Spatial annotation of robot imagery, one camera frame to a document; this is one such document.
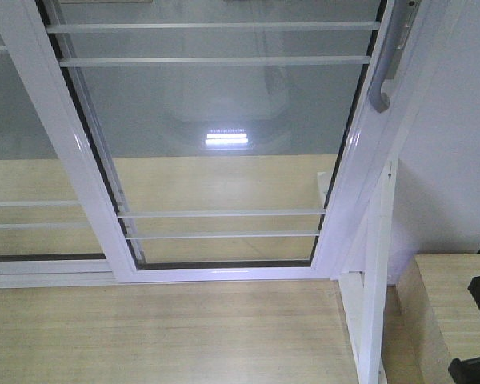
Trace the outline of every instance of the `wooden floor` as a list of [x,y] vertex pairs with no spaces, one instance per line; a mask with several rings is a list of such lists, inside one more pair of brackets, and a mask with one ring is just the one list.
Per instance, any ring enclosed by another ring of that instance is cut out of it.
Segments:
[[[389,300],[388,378],[419,384]],[[300,281],[0,290],[0,383],[12,382],[357,378],[337,283]]]
[[389,384],[423,384],[394,286],[388,288],[386,296],[382,361]]

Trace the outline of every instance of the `sliding glass door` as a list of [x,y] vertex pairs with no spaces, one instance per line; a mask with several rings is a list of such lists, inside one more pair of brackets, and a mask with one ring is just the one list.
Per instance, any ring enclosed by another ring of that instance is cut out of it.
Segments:
[[378,0],[44,7],[138,268],[311,264]]
[[82,204],[122,282],[321,276],[327,191],[383,11],[379,0],[0,2],[0,35],[53,146],[36,134],[27,152],[58,156],[78,196],[45,199],[59,212]]

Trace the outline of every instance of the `white metal frame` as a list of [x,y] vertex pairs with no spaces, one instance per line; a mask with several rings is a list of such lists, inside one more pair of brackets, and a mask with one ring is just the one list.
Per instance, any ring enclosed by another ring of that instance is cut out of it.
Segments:
[[[380,24],[381,34],[386,33],[387,15],[392,5],[389,2],[386,7],[386,16]],[[330,277],[326,261],[330,253],[324,251],[322,236],[310,267],[137,270],[34,2],[0,1],[0,34],[119,282]],[[373,63],[377,61],[381,47],[379,39],[366,78],[373,75]],[[368,62],[368,59],[364,58],[362,62]],[[366,88],[365,84],[345,150],[346,164],[341,168],[349,165],[349,157],[358,145],[354,138],[361,129],[362,115],[372,112],[366,108]],[[342,188],[341,177],[339,181],[339,188]]]
[[380,357],[397,164],[396,159],[386,164],[370,200],[363,252],[364,281],[356,272],[339,277],[361,384],[387,384]]

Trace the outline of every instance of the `wooden surface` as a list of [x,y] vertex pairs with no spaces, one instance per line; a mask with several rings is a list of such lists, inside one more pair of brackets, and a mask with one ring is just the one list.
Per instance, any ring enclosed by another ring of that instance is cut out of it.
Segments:
[[0,383],[356,383],[335,282],[0,290]]
[[389,384],[423,384],[422,372],[414,355],[394,286],[388,287],[386,293],[382,363]]
[[397,284],[425,383],[452,383],[453,358],[480,356],[480,312],[467,286],[480,275],[480,254],[421,255]]

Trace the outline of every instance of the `white aluminum frame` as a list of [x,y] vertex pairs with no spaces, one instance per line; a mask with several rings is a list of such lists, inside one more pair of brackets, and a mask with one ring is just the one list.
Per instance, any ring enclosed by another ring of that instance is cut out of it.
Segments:
[[[380,24],[380,34],[385,35],[393,2],[386,6],[386,15]],[[311,266],[271,268],[224,268],[201,270],[137,270],[130,255],[116,213],[103,184],[82,124],[74,108],[54,52],[38,10],[31,0],[4,2],[0,0],[0,34],[16,65],[27,92],[38,112],[53,147],[64,164],[70,182],[82,204],[90,224],[103,248],[110,268],[118,282],[190,282],[213,280],[267,280],[330,278],[331,261],[337,257],[328,250],[323,230],[334,236],[327,224],[322,229]],[[371,78],[374,64],[382,48],[381,39],[375,43],[366,78]],[[345,188],[342,174],[350,167],[351,158],[358,148],[363,116],[373,111],[366,107],[368,84],[362,87],[359,103],[347,141],[337,178],[336,190]],[[360,190],[363,178],[357,180]],[[334,196],[331,200],[334,208]]]

